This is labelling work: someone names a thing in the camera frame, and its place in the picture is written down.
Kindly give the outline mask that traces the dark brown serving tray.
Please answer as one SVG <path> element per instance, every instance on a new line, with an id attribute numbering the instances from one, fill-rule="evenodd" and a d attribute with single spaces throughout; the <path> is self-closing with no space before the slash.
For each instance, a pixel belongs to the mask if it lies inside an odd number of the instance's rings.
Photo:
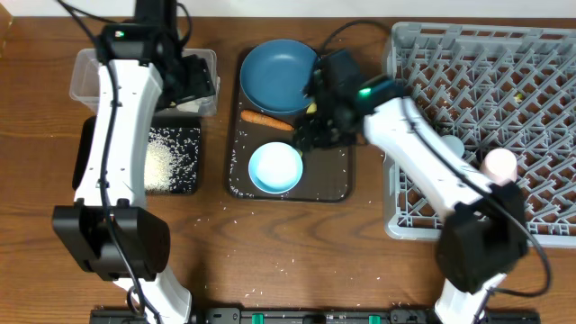
<path id="1" fill-rule="evenodd" d="M 346 199 L 354 186 L 354 150 L 351 147 L 314 149 L 305 152 L 302 157 L 303 174 L 301 180 L 289 192 L 264 193 L 250 181 L 248 161 L 253 152 L 268 142 L 291 144 L 293 134 L 286 130 L 277 130 L 243 121 L 240 118 L 240 113 L 244 110 L 250 110 L 293 125 L 296 118 L 305 114 L 309 107 L 295 114 L 284 115 L 264 111 L 252 104 L 244 94 L 239 80 L 241 65 L 251 50 L 246 50 L 241 56 L 236 94 L 231 108 L 226 175 L 224 176 L 225 186 L 229 193 L 236 198 L 243 199 L 313 203 L 337 203 Z"/>

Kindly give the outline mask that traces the grey dishwasher rack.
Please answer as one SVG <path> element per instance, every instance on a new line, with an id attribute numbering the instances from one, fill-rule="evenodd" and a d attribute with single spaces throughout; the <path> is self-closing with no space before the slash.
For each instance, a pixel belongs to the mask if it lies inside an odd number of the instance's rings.
<path id="1" fill-rule="evenodd" d="M 574 247 L 574 31 L 398 22 L 382 68 L 470 165 L 513 152 L 528 230 L 544 247 Z"/>

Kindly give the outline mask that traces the clear plastic waste bin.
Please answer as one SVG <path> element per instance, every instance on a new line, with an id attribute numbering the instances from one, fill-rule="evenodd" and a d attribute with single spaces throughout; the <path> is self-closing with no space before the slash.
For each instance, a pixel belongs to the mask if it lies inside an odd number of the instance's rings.
<path id="1" fill-rule="evenodd" d="M 156 112 L 156 116 L 204 117 L 217 114 L 221 79 L 217 73 L 217 56 L 211 49 L 184 49 L 183 56 L 197 55 L 205 59 L 216 93 L 213 96 L 182 103 Z M 72 100 L 86 105 L 97 113 L 99 104 L 99 62 L 94 49 L 82 49 L 76 55 L 69 95 Z"/>

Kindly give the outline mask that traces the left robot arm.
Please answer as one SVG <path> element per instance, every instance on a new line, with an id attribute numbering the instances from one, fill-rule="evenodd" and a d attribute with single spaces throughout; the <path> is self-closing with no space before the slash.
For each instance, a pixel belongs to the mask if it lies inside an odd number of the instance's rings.
<path id="1" fill-rule="evenodd" d="M 52 226 L 80 268 L 126 292 L 119 322 L 189 323 L 193 296 L 169 266 L 168 225 L 147 208 L 145 159 L 157 111 L 215 92 L 206 61 L 185 55 L 177 1 L 139 1 L 132 18 L 91 34 L 99 99 L 89 155 L 71 205 Z"/>

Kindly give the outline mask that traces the pink plastic cup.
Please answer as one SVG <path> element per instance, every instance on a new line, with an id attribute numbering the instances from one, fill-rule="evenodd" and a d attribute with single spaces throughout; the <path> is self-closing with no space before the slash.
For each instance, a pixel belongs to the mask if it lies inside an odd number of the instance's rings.
<path id="1" fill-rule="evenodd" d="M 518 179 L 517 158 L 505 148 L 491 150 L 482 161 L 480 170 L 498 185 L 516 182 Z"/>

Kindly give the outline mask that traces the orange carrot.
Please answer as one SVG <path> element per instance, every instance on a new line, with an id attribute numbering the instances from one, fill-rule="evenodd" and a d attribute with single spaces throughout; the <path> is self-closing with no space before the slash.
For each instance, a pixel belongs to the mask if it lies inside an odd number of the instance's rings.
<path id="1" fill-rule="evenodd" d="M 263 125 L 281 131 L 293 131 L 293 126 L 287 122 L 277 120 L 260 112 L 244 110 L 240 113 L 240 118 L 245 122 Z"/>

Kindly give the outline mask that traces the light blue rice bowl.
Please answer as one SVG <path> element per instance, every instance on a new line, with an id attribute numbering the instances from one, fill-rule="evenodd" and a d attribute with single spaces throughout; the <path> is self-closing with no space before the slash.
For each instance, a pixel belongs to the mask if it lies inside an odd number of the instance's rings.
<path id="1" fill-rule="evenodd" d="M 301 153 L 284 142 L 268 142 L 257 148 L 248 161 L 252 184 L 267 194 L 283 194 L 302 179 Z"/>

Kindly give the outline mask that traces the dark blue plate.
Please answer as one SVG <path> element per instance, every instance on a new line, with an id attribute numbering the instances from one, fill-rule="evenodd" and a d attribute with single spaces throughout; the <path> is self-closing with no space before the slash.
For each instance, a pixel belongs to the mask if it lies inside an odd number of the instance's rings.
<path id="1" fill-rule="evenodd" d="M 252 49 L 240 68 L 240 85 L 258 108 L 277 114 L 305 110 L 311 99 L 305 94 L 316 52 L 297 40 L 270 40 Z"/>

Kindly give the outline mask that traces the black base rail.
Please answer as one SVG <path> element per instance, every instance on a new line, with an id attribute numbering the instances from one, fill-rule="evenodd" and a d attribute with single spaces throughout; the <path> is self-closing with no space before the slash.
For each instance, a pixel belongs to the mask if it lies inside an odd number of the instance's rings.
<path id="1" fill-rule="evenodd" d="M 90 324 L 147 323 L 136 319 L 129 310 L 92 310 Z M 429 324 L 440 323 L 433 310 L 387 311 L 288 311 L 239 310 L 212 308 L 196 312 L 188 323 L 193 324 Z M 488 324 L 540 324 L 537 312 L 489 311 L 477 323 Z"/>

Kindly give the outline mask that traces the light blue plastic cup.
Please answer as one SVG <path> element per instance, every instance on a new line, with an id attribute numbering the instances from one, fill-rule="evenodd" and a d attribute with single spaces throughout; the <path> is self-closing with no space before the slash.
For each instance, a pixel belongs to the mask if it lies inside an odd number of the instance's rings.
<path id="1" fill-rule="evenodd" d="M 465 148 L 462 141 L 454 135 L 444 135 L 442 141 L 450 148 L 450 150 L 459 158 L 464 156 Z"/>

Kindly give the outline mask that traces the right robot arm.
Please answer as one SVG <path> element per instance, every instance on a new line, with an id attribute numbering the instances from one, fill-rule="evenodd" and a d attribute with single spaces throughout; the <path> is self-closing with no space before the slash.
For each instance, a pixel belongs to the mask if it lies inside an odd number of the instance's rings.
<path id="1" fill-rule="evenodd" d="M 362 135 L 396 162 L 442 222 L 436 263 L 445 283 L 437 319 L 480 322 L 490 294 L 527 253 L 520 189 L 463 161 L 400 84 L 386 75 L 367 78 L 345 49 L 312 61 L 303 92 L 316 110 L 296 120 L 294 145 L 332 149 Z"/>

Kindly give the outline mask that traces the yellow plastic spoon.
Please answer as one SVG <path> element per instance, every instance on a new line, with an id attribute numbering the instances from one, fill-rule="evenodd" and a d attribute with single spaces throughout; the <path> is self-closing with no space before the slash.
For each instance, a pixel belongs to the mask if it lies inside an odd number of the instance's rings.
<path id="1" fill-rule="evenodd" d="M 307 114 L 312 114 L 312 113 L 315 113 L 316 111 L 317 111 L 317 105 L 316 105 L 315 103 L 311 103 L 311 104 L 309 105 L 309 107 L 307 108 L 306 113 L 307 113 Z"/>

